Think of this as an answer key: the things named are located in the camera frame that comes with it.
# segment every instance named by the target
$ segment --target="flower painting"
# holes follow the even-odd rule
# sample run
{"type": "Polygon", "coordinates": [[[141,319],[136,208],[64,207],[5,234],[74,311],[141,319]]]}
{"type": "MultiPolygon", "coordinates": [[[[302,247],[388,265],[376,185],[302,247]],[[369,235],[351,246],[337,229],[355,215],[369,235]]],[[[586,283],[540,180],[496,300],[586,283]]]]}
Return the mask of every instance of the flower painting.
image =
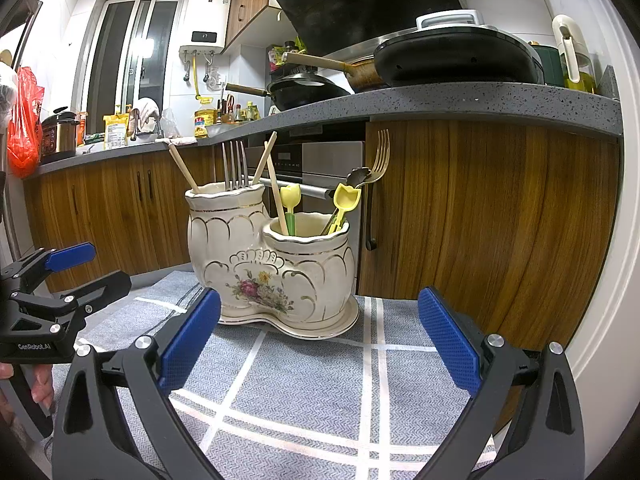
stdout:
{"type": "Polygon", "coordinates": [[[281,287],[270,285],[271,275],[264,270],[254,278],[250,270],[246,271],[246,279],[243,280],[236,274],[238,282],[235,285],[226,284],[231,289],[236,300],[245,300],[258,303],[286,314],[293,310],[293,301],[284,293],[281,287]]]}

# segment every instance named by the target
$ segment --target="porcelain saucer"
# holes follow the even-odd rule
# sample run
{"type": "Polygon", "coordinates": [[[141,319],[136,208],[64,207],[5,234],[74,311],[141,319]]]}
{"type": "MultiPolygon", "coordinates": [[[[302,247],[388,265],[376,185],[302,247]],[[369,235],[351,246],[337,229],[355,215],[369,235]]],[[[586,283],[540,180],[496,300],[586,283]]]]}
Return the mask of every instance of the porcelain saucer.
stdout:
{"type": "Polygon", "coordinates": [[[263,321],[273,325],[281,332],[284,332],[285,334],[292,337],[297,337],[298,339],[330,339],[347,332],[347,330],[355,325],[356,321],[358,320],[360,309],[358,307],[358,302],[353,296],[350,296],[349,299],[345,302],[344,309],[346,310],[346,313],[337,323],[325,328],[319,328],[315,330],[292,328],[281,322],[281,320],[279,320],[277,317],[264,312],[242,317],[220,316],[219,323],[225,325],[243,325],[247,323],[254,323],[256,321],[263,321]]]}

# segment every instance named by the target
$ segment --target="gray speckled countertop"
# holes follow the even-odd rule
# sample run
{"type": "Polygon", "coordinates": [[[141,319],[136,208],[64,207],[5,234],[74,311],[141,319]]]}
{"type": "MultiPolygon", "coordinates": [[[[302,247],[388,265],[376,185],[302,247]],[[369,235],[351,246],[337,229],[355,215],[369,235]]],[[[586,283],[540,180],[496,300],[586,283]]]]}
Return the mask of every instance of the gray speckled countertop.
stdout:
{"type": "MultiPolygon", "coordinates": [[[[622,111],[620,102],[614,99],[556,86],[460,82],[387,88],[322,101],[198,139],[197,145],[211,146],[311,124],[443,118],[537,124],[614,142],[622,137],[622,111]]],[[[76,155],[40,166],[31,178],[80,164],[166,149],[165,144],[150,143],[76,155]]]]}

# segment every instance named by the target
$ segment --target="human hand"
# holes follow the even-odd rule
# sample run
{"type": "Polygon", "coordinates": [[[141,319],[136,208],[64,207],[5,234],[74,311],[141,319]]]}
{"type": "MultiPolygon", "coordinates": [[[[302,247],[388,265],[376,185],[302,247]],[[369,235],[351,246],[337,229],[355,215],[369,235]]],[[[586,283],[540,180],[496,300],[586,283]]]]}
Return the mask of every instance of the human hand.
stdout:
{"type": "MultiPolygon", "coordinates": [[[[47,409],[50,408],[53,402],[52,368],[52,365],[35,365],[33,367],[35,381],[31,388],[31,396],[34,402],[42,402],[47,409]]],[[[10,379],[13,374],[14,368],[11,365],[0,363],[0,380],[10,379]]],[[[0,392],[0,415],[7,424],[11,424],[14,420],[14,410],[12,410],[2,392],[0,392]]]]}

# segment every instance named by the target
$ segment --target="green container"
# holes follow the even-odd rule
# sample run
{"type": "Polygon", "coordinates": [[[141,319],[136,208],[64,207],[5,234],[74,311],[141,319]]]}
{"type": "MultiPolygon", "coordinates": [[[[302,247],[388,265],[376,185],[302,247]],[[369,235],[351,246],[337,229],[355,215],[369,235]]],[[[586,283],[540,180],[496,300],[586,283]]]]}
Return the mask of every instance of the green container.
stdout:
{"type": "Polygon", "coordinates": [[[562,65],[560,64],[560,53],[558,49],[546,45],[531,45],[542,61],[542,70],[545,72],[545,83],[551,86],[561,86],[564,88],[564,76],[562,75],[562,65]]]}

